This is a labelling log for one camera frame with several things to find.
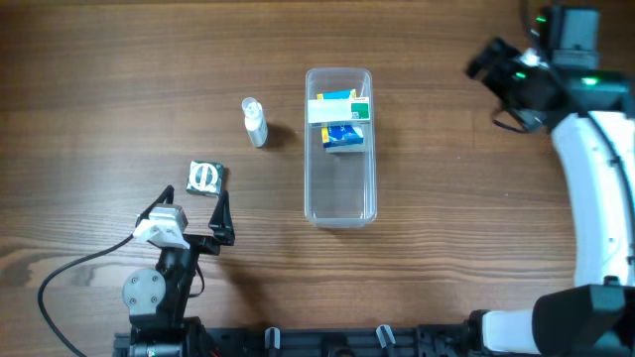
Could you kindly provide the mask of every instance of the clear plastic container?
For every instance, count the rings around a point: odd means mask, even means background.
[[[370,122],[362,124],[363,152],[327,153],[321,128],[308,122],[308,102],[319,93],[355,89],[369,97]],[[314,68],[307,73],[305,103],[305,216],[317,227],[358,228],[377,216],[373,85],[363,68]]]

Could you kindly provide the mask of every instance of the green light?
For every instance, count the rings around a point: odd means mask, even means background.
[[[586,85],[596,85],[598,82],[599,82],[599,79],[592,78],[592,77],[587,77],[582,79],[582,83]]]

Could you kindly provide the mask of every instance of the clear bottle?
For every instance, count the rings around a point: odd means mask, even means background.
[[[245,113],[245,128],[247,128],[251,144],[256,148],[262,147],[267,142],[269,134],[262,105],[252,97],[245,98],[242,101],[242,111]]]

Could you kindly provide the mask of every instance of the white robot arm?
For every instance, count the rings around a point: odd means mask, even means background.
[[[597,70],[599,12],[549,6],[525,30],[524,55],[495,39],[467,74],[480,80],[521,125],[552,134],[569,186],[576,238],[575,288],[540,297],[533,309],[476,311],[491,352],[632,356],[635,313],[635,105],[629,80]]]
[[[621,112],[592,112],[635,178],[635,123]],[[588,118],[571,114],[552,132],[567,177],[576,237],[576,287],[602,285],[615,277],[633,286],[631,213],[612,155]],[[484,346],[495,352],[539,354],[532,331],[533,311],[489,311],[483,315]]]

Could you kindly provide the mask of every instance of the wooden table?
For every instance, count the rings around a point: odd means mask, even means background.
[[[635,6],[601,3],[603,66],[635,72]],[[571,287],[571,208],[549,137],[493,127],[496,99],[462,73],[496,35],[526,46],[515,1],[2,8],[0,356],[69,355],[38,286],[123,239],[167,184],[189,232],[207,232],[215,199],[185,193],[191,160],[228,167],[237,232],[201,258],[207,285],[188,314],[208,327],[461,322]],[[373,74],[379,214],[363,230],[304,218],[305,74],[323,66]],[[247,96],[266,110],[268,149],[245,132]],[[59,276],[46,294],[55,322],[109,356],[129,328],[124,280],[157,257],[131,243]]]

